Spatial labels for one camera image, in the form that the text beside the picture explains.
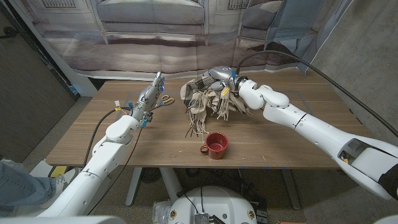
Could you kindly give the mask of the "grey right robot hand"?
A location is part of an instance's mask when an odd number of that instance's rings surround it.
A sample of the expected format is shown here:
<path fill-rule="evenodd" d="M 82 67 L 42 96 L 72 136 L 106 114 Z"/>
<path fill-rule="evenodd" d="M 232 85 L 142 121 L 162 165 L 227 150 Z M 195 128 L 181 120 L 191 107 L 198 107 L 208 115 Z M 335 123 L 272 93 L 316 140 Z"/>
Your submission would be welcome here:
<path fill-rule="evenodd" d="M 215 80 L 215 82 L 211 84 L 211 89 L 214 91 L 221 91 L 224 87 L 226 87 L 231 92 L 237 93 L 243 83 L 248 80 L 247 77 L 237 75 L 231 67 L 226 66 L 219 66 L 209 69 L 205 75 Z"/>

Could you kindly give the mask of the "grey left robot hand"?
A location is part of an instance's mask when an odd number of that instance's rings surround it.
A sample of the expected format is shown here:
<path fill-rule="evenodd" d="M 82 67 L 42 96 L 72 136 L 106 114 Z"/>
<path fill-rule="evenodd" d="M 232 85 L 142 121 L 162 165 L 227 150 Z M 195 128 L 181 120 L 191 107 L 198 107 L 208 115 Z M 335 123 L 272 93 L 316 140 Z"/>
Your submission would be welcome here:
<path fill-rule="evenodd" d="M 160 94 L 164 91 L 165 78 L 162 72 L 157 72 L 153 82 L 145 87 L 139 94 L 136 104 L 132 109 L 132 117 L 140 121 L 147 112 L 152 110 Z"/>

